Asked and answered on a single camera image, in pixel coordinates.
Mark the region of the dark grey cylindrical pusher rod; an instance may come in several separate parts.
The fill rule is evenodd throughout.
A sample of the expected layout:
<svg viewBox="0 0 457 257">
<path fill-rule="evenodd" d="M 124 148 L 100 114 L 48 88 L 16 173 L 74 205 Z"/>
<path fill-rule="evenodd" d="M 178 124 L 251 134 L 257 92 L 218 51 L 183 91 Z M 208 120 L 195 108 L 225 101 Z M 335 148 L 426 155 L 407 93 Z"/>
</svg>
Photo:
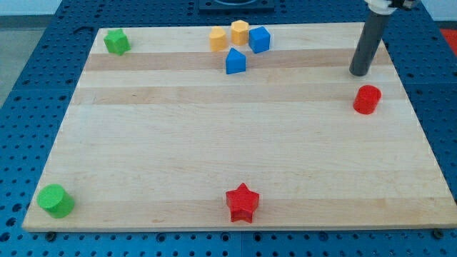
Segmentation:
<svg viewBox="0 0 457 257">
<path fill-rule="evenodd" d="M 371 67 L 390 15 L 370 11 L 349 66 L 354 76 L 365 76 Z"/>
</svg>

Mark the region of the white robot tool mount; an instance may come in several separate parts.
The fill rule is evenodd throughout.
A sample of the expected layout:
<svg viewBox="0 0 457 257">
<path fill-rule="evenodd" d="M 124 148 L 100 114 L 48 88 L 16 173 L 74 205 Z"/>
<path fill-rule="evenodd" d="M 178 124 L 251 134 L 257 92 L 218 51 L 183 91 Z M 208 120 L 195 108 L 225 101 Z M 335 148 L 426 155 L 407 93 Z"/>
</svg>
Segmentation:
<svg viewBox="0 0 457 257">
<path fill-rule="evenodd" d="M 411 10 L 418 0 L 364 0 L 368 8 L 380 15 L 391 15 L 396 9 Z"/>
</svg>

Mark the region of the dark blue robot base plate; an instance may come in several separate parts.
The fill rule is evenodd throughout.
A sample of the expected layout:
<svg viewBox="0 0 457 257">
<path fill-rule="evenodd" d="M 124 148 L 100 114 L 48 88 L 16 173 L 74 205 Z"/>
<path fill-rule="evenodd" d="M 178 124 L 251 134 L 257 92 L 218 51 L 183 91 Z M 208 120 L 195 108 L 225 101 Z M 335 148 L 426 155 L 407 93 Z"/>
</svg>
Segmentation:
<svg viewBox="0 0 457 257">
<path fill-rule="evenodd" d="M 199 13 L 217 11 L 267 11 L 275 9 L 274 0 L 198 0 Z"/>
</svg>

